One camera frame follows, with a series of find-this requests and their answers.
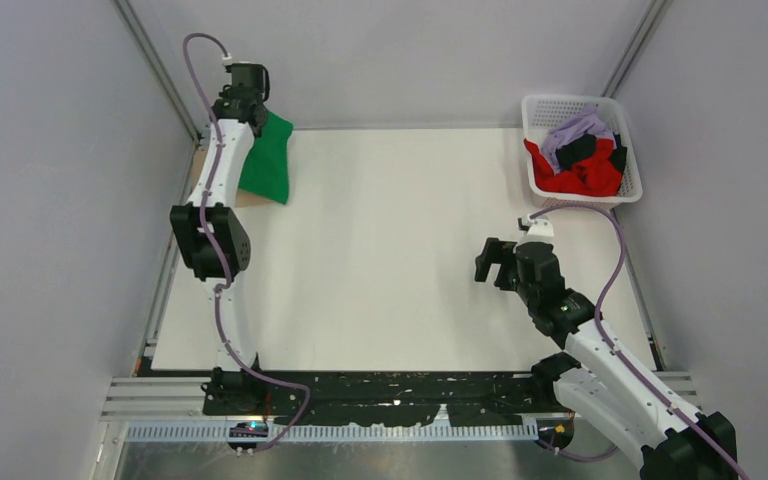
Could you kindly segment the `green t shirt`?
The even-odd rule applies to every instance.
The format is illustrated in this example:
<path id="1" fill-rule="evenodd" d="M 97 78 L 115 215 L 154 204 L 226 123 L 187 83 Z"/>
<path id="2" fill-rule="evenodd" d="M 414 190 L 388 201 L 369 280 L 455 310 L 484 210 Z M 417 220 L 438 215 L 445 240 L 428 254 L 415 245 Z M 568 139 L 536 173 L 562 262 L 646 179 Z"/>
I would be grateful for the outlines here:
<path id="1" fill-rule="evenodd" d="M 286 205 L 290 196 L 288 145 L 294 126 L 270 112 L 261 136 L 246 156 L 238 189 Z"/>

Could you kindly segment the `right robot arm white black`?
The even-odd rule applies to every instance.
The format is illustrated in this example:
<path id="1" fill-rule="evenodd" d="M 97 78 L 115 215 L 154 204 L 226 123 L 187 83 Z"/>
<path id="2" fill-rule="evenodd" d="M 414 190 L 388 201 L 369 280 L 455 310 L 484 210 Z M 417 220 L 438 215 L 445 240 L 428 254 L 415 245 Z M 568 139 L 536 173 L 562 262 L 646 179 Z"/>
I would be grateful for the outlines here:
<path id="1" fill-rule="evenodd" d="M 534 403 L 588 420 L 637 468 L 642 479 L 736 479 L 736 432 L 721 413 L 704 414 L 619 341 L 598 309 L 569 288 L 552 245 L 486 239 L 475 281 L 492 266 L 502 291 L 516 293 L 538 331 L 559 353 L 535 364 Z"/>

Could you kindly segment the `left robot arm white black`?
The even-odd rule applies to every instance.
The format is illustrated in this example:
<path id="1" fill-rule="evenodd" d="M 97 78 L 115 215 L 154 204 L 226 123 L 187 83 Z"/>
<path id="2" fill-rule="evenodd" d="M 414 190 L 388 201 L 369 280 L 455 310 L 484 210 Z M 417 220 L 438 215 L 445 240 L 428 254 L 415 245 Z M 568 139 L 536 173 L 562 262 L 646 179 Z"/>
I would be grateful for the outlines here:
<path id="1" fill-rule="evenodd" d="M 268 120 L 269 73 L 256 63 L 227 63 L 230 81 L 209 105 L 211 134 L 192 193 L 170 211 L 186 268 L 212 304 L 216 365 L 203 384 L 208 414 L 258 415 L 267 411 L 268 385 L 242 305 L 251 240 L 234 211 L 238 180 L 255 139 Z"/>

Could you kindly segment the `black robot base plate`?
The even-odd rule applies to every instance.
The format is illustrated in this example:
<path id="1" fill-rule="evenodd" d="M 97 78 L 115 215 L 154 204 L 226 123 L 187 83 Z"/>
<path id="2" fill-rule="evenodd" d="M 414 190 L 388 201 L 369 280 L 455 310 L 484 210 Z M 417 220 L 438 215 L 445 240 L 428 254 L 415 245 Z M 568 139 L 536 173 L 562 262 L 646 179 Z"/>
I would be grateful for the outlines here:
<path id="1" fill-rule="evenodd" d="M 272 383 L 215 369 L 202 383 L 208 416 L 270 417 L 286 425 L 427 426 L 445 413 L 456 426 L 514 425 L 563 407 L 529 372 L 271 371 Z"/>

